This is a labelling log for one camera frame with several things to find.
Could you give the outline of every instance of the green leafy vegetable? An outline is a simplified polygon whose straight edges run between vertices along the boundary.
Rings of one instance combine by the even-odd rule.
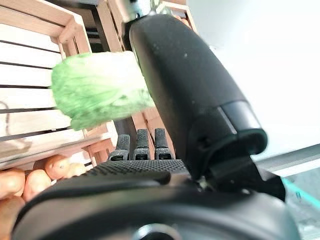
[[[56,106],[75,130],[126,118],[154,102],[131,51],[68,57],[52,71]]]

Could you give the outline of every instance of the black plastic housing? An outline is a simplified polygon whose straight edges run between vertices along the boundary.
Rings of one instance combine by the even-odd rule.
[[[189,27],[170,15],[146,16],[132,23],[129,39],[176,154],[194,179],[209,165],[266,148],[246,98]]]
[[[115,150],[109,154],[107,160],[108,161],[130,160],[129,150],[130,150],[130,136],[127,134],[121,134],[118,136]]]
[[[148,130],[138,129],[136,131],[136,147],[133,151],[132,160],[150,160]]]

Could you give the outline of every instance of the textured grip surface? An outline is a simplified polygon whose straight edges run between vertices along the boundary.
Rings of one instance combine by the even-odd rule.
[[[125,175],[144,172],[170,172],[172,174],[188,173],[181,160],[129,160],[103,162],[83,175]]]

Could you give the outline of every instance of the wooden crate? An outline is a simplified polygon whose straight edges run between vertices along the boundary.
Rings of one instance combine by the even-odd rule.
[[[55,154],[79,157],[82,149],[82,161],[106,160],[117,140],[113,123],[70,129],[50,89],[57,63],[88,52],[80,15],[43,0],[0,0],[0,169]]]
[[[171,8],[174,14],[186,19],[190,27],[197,33],[196,25],[192,18],[189,7],[185,0],[168,0],[162,1],[167,7]],[[124,51],[124,44],[122,41],[122,22],[126,20],[126,14],[122,12],[117,0],[99,0],[97,10],[101,20],[103,31],[106,34],[106,39],[111,52]],[[155,129],[164,128],[160,115],[156,107],[149,108],[143,112],[136,113],[132,116],[136,129],[148,129],[149,132],[149,148],[151,156],[155,151]],[[173,142],[166,130],[168,146],[174,154]]]

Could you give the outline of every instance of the dark gap between slats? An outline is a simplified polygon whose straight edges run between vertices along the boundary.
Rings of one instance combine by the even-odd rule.
[[[68,126],[68,127],[64,127],[64,128],[57,128],[56,130],[34,131],[34,132],[23,133],[23,134],[2,136],[2,137],[0,137],[0,142],[14,140],[14,139],[27,138],[27,137],[32,137],[32,136],[42,135],[42,134],[56,133],[56,132],[60,132],[60,131],[68,130],[68,129],[71,129],[71,128]]]
[[[50,89],[50,86],[28,86],[28,85],[3,85],[0,89]]]
[[[35,111],[46,111],[56,110],[55,107],[41,107],[41,108],[12,108],[12,109],[0,109],[0,114],[12,114],[22,112],[35,112]]]
[[[12,41],[0,40],[0,43],[17,45],[17,46],[21,46],[21,47],[26,47],[26,48],[31,48],[31,49],[38,49],[38,50],[43,50],[43,51],[47,51],[47,52],[51,52],[51,53],[60,54],[59,51],[54,51],[54,50],[50,50],[50,49],[45,49],[45,48],[37,47],[37,46],[25,45],[25,44],[22,44],[22,43],[17,43],[17,42],[12,42]]]
[[[46,66],[34,66],[34,65],[27,65],[27,64],[20,64],[20,63],[6,62],[6,61],[0,61],[0,64],[3,64],[3,65],[11,65],[11,66],[18,66],[18,67],[26,67],[26,68],[35,68],[35,69],[48,69],[48,70],[52,70],[52,67],[46,67]]]
[[[21,13],[23,15],[30,16],[30,17],[33,17],[35,19],[39,19],[39,20],[47,22],[49,24],[53,24],[53,25],[56,25],[56,26],[59,26],[59,27],[63,27],[63,28],[65,27],[64,25],[61,25],[60,23],[57,23],[57,22],[54,22],[54,21],[50,21],[50,20],[44,19],[42,17],[35,16],[35,15],[29,14],[29,13],[26,13],[26,12],[23,12],[23,11],[19,11],[17,9],[13,9],[11,7],[8,7],[8,6],[3,6],[3,5],[0,4],[0,7],[5,8],[5,9],[10,9],[11,11],[14,11],[14,12],[17,12],[17,13]]]

